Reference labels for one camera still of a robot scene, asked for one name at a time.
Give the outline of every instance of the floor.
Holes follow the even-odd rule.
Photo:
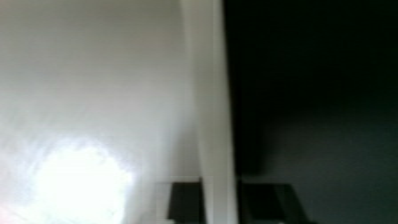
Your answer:
[[[0,4],[0,223],[168,223],[200,178],[178,1]]]

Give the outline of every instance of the white panel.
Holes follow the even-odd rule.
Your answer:
[[[178,1],[0,1],[0,223],[155,223],[200,177],[184,60]]]
[[[237,192],[223,1],[182,0],[191,68],[196,77],[198,131],[208,224],[237,224]]]

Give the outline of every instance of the white wall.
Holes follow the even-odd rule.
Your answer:
[[[153,222],[152,183],[200,176],[185,63],[178,1],[0,2],[0,223]]]

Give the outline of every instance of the black object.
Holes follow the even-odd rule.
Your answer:
[[[315,224],[292,185],[240,183],[242,224]]]
[[[203,184],[173,183],[169,219],[176,224],[205,224]]]

